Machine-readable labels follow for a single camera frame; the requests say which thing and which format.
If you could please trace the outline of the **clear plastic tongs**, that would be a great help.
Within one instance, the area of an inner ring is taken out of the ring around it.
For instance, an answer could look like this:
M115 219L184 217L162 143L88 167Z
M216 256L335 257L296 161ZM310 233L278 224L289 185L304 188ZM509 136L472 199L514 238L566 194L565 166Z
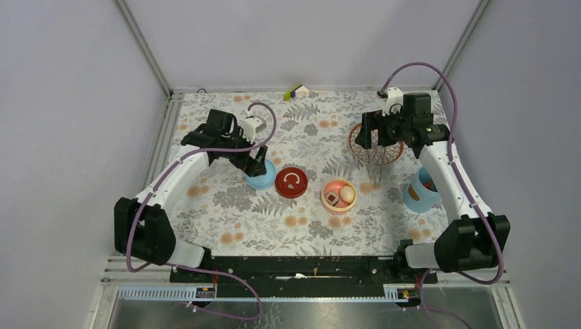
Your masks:
M372 131L372 147L366 150L367 171L372 187L378 187L382 182L385 153L385 147L379 144L378 131Z

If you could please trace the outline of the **red round lid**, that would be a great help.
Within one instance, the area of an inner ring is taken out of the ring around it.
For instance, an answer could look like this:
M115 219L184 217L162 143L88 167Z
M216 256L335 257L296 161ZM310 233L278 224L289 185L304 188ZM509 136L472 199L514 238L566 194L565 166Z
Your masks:
M308 189L307 175L297 167L282 169L275 177L275 189L282 197L296 199Z

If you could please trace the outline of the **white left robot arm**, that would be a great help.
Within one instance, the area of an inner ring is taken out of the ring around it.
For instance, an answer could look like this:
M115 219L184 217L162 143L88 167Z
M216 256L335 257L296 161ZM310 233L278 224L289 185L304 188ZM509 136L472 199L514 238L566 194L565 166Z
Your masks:
M267 173L267 146L255 156L251 148L267 122L254 115L238 120L232 113L211 109L205 123L181 140L175 157L153 182L134 198L114 206L114 248L154 265L183 265L198 282L212 275L205 249L176 237L169 221L177 202L215 160L225 158L249 177Z

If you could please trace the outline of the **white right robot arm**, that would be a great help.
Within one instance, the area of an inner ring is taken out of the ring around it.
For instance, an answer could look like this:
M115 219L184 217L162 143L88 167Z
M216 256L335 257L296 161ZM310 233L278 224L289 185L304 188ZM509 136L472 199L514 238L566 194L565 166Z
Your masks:
M420 269L467 276L471 270L496 268L495 279L499 280L510 223L506 216L494 214L467 177L454 143L454 129L434 122L427 93L403 93L392 87L379 94L385 98L385 106L362 113L356 144L370 149L374 132L381 147L403 142L428 172L449 221L435 242L406 246L404 257L393 263L394 276L410 282Z

